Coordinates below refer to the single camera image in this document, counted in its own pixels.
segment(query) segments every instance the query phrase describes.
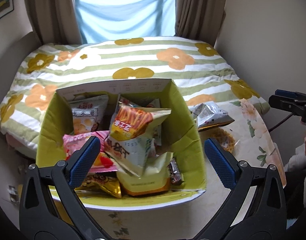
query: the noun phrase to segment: candy wrapper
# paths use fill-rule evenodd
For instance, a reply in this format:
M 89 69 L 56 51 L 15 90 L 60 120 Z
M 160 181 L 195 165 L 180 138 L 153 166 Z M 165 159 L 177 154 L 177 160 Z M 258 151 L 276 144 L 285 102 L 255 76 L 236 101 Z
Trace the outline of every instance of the candy wrapper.
M 171 159 L 171 162 L 169 164 L 169 170 L 171 175 L 171 183 L 175 186 L 181 185 L 184 182 L 183 175 L 181 174 L 174 158 Z
M 122 197 L 120 182 L 118 179 L 99 173 L 87 175 L 82 185 L 78 188 L 75 188 L 75 191 L 79 190 L 87 190 L 93 192 L 104 191 L 113 197 Z
M 73 114 L 74 134 L 98 131 L 108 100 L 108 95 L 102 95 L 69 102 Z
M 66 160 L 73 154 L 73 152 L 82 148 L 86 141 L 93 135 L 99 138 L 101 141 L 101 148 L 99 149 L 99 155 L 97 156 L 95 162 L 93 163 L 90 172 L 108 172 L 116 171 L 117 168 L 112 162 L 112 160 L 103 152 L 104 150 L 104 140 L 108 136 L 109 131 L 96 131 L 90 133 L 82 133 L 78 135 L 68 135 L 63 136 L 63 148 L 66 153 Z
M 234 122 L 234 119 L 213 101 L 189 106 L 189 110 L 192 113 L 192 118 L 195 120 L 199 132 Z
M 172 156 L 173 153 L 166 152 L 157 158 L 148 158 L 140 178 L 117 166 L 117 178 L 131 196 L 168 191 L 171 187 L 168 165 Z
M 104 151 L 123 168 L 141 176 L 152 150 L 154 128 L 170 113 L 170 109 L 121 105 L 105 140 Z
M 116 108 L 115 108 L 115 112 L 114 114 L 112 115 L 112 118 L 111 118 L 111 126 L 110 126 L 110 129 L 112 127 L 112 124 L 115 120 L 115 117 L 118 113 L 118 111 L 120 110 L 121 108 L 121 105 L 126 105 L 126 106 L 131 106 L 131 107 L 141 107 L 139 105 L 137 105 L 136 103 L 133 103 L 132 101 L 126 99 L 125 97 L 122 97 L 120 94 L 118 95 L 118 98 L 117 98 L 117 104 L 116 104 Z M 150 102 L 146 107 L 152 107 L 152 108 L 160 108 L 161 105 L 160 105 L 160 99 L 156 98 L 154 99 L 152 102 Z M 154 131 L 153 131 L 153 137 L 155 139 L 154 141 L 154 144 L 155 145 L 158 145 L 158 146 L 161 146 L 162 145 L 162 142 L 161 142 L 161 130 L 162 130 L 162 126 L 159 125 L 157 127 L 154 128 Z

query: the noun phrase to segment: blue cloth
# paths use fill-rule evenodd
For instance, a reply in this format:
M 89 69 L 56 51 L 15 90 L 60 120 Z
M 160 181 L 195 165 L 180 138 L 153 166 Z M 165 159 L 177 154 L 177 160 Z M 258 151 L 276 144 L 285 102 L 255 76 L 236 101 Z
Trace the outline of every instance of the blue cloth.
M 174 36 L 175 0 L 75 0 L 83 43 Z

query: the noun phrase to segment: cardboard box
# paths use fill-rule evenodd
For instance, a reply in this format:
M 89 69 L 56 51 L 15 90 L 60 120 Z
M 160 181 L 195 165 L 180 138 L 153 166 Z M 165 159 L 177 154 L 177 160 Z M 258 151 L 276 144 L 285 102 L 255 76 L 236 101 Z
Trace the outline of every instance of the cardboard box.
M 38 167 L 53 166 L 66 157 L 62 138 L 73 130 L 72 111 L 67 101 L 108 94 L 106 114 L 111 115 L 119 93 L 139 105 L 159 98 L 161 107 L 172 110 L 162 123 L 162 145 L 170 145 L 185 182 L 181 186 L 172 186 L 172 191 L 167 193 L 137 198 L 126 195 L 116 199 L 107 194 L 78 193 L 85 207 L 112 211 L 145 210 L 184 203 L 202 195 L 206 181 L 200 137 L 188 107 L 171 79 L 109 80 L 56 90 L 40 132 L 36 157 Z M 51 188 L 51 193 L 59 200 L 54 188 Z

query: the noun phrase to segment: floral bedsheet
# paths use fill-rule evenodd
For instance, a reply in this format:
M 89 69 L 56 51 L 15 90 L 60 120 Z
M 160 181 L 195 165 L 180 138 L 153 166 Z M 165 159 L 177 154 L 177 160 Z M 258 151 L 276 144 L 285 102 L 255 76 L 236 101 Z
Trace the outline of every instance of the floral bedsheet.
M 19 66 L 0 105 L 0 131 L 16 140 L 18 147 L 29 148 L 34 158 L 41 123 L 57 88 L 150 77 L 172 78 L 189 106 L 245 98 L 260 114 L 269 110 L 268 103 L 207 43 L 146 37 L 82 46 L 46 44 Z

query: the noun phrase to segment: blue gripper pad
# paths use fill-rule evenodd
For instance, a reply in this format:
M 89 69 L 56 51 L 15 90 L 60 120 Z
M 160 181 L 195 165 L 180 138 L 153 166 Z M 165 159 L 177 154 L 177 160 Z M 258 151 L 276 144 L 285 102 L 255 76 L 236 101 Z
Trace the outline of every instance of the blue gripper pad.
M 101 141 L 99 138 L 91 136 L 79 150 L 80 157 L 70 169 L 70 179 L 68 184 L 72 189 L 79 187 L 82 184 L 88 171 L 98 156 L 100 148 Z
M 236 185 L 236 174 L 238 172 L 238 167 L 236 166 L 236 169 L 234 170 L 226 157 L 231 159 L 233 165 L 237 164 L 237 160 L 230 152 L 226 152 L 214 138 L 205 140 L 204 151 L 215 169 L 215 172 L 219 176 L 223 186 L 231 190 L 234 189 Z

